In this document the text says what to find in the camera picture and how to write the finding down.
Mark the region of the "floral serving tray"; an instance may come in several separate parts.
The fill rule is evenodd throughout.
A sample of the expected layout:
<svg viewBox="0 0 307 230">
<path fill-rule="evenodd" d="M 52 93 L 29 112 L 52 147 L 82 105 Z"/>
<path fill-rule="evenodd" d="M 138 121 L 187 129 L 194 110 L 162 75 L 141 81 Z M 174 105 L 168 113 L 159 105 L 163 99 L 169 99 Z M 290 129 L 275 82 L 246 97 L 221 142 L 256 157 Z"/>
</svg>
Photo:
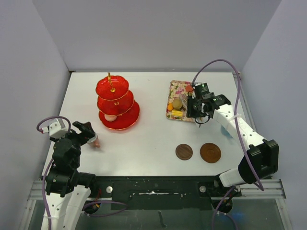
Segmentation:
<svg viewBox="0 0 307 230">
<path fill-rule="evenodd" d="M 187 97 L 189 95 L 192 95 L 193 92 L 189 92 L 187 93 L 185 90 L 185 87 L 187 85 L 191 85 L 190 82 L 188 81 L 180 81 L 180 80 L 172 80 L 170 82 L 170 86 L 169 86 L 169 92 L 168 92 L 168 99 L 167 99 L 167 105 L 169 103 L 172 103 L 172 101 L 175 98 L 179 98 L 180 94 L 185 94 Z M 169 112 L 166 108 L 166 113 L 165 116 L 167 119 L 172 119 L 172 120 L 178 120 L 178 121 L 183 121 L 181 117 L 173 117 L 171 115 L 171 112 Z"/>
</svg>

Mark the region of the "metal tongs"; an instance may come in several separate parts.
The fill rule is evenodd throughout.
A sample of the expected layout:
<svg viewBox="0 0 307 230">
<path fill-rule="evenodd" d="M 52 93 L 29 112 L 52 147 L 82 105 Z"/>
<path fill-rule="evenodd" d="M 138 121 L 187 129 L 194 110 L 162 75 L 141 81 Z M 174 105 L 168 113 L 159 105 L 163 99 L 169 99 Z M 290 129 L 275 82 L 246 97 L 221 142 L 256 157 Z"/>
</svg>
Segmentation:
<svg viewBox="0 0 307 230">
<path fill-rule="evenodd" d="M 179 99 L 182 103 L 182 107 L 180 109 L 183 112 L 182 120 L 187 122 L 193 122 L 196 125 L 196 127 L 200 127 L 200 125 L 196 123 L 195 118 L 187 117 L 188 115 L 187 96 L 185 94 L 180 94 Z"/>
</svg>

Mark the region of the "red three-tier cake stand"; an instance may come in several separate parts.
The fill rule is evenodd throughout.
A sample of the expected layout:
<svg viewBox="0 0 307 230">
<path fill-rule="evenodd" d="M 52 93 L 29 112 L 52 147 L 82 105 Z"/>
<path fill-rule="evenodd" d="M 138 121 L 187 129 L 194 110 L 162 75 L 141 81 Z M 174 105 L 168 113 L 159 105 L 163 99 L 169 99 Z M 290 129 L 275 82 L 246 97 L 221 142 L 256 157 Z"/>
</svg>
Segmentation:
<svg viewBox="0 0 307 230">
<path fill-rule="evenodd" d="M 140 115 L 140 106 L 135 101 L 129 82 L 120 75 L 111 75 L 101 79 L 95 88 L 99 119 L 111 130 L 124 130 L 134 125 Z M 104 115 L 116 115 L 113 122 L 105 120 Z"/>
</svg>

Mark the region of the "brown saucer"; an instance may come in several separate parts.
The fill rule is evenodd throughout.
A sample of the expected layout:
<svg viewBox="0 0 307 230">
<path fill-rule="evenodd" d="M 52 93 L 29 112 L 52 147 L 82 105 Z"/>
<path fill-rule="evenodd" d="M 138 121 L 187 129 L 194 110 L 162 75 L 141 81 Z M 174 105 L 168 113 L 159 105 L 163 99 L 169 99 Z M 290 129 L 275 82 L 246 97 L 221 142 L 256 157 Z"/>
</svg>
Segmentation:
<svg viewBox="0 0 307 230">
<path fill-rule="evenodd" d="M 200 156 L 207 163 L 216 163 L 221 158 L 221 150 L 214 143 L 205 143 L 200 148 Z"/>
</svg>

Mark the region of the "brown bread roll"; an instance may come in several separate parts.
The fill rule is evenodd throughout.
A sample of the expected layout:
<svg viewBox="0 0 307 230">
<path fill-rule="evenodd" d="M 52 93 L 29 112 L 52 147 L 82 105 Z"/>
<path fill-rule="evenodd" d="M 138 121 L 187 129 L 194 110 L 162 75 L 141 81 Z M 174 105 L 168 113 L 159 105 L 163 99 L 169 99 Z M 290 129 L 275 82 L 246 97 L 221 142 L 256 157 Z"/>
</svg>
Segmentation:
<svg viewBox="0 0 307 230">
<path fill-rule="evenodd" d="M 172 104 L 173 109 L 175 110 L 180 110 L 181 107 L 183 106 L 182 101 L 179 98 L 175 98 L 171 104 Z"/>
</svg>

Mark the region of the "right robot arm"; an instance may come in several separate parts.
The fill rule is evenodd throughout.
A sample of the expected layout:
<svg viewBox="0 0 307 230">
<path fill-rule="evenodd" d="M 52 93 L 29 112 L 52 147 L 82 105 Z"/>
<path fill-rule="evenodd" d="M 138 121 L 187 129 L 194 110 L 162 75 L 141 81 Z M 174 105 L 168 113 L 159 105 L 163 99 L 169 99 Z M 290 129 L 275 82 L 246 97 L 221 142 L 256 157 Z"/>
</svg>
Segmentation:
<svg viewBox="0 0 307 230">
<path fill-rule="evenodd" d="M 230 100 L 223 94 L 215 95 L 207 83 L 192 84 L 192 92 L 187 96 L 187 117 L 200 123 L 200 118 L 213 119 L 237 141 L 244 157 L 236 168 L 219 175 L 213 185 L 215 193 L 226 195 L 231 186 L 259 183 L 260 179 L 278 171 L 279 145 L 275 140 L 267 140 L 258 134 L 239 115 Z"/>
</svg>

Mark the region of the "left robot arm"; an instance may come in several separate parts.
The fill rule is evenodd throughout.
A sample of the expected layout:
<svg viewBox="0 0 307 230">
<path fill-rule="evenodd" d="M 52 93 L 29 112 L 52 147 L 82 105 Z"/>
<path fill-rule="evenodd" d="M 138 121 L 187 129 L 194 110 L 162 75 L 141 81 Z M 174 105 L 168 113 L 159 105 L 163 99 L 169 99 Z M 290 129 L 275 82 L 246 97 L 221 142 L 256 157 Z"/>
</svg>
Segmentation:
<svg viewBox="0 0 307 230">
<path fill-rule="evenodd" d="M 97 193 L 95 175 L 78 172 L 81 147 L 97 140 L 90 122 L 75 121 L 58 116 L 48 118 L 47 127 L 38 125 L 54 142 L 53 154 L 43 175 L 42 195 L 45 213 L 41 229 L 73 230 L 88 197 Z"/>
</svg>

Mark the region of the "white frosted donut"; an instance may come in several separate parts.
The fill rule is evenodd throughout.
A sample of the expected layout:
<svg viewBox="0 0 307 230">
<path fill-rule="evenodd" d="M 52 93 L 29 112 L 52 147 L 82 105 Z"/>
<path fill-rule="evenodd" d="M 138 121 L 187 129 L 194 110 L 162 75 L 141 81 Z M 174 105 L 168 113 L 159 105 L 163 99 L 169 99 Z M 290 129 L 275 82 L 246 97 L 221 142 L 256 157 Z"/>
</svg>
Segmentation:
<svg viewBox="0 0 307 230">
<path fill-rule="evenodd" d="M 113 122 L 113 121 L 115 121 L 116 119 L 117 119 L 117 116 L 116 115 L 104 115 L 104 118 L 105 118 L 105 120 L 106 121 L 108 121 L 108 122 Z"/>
</svg>

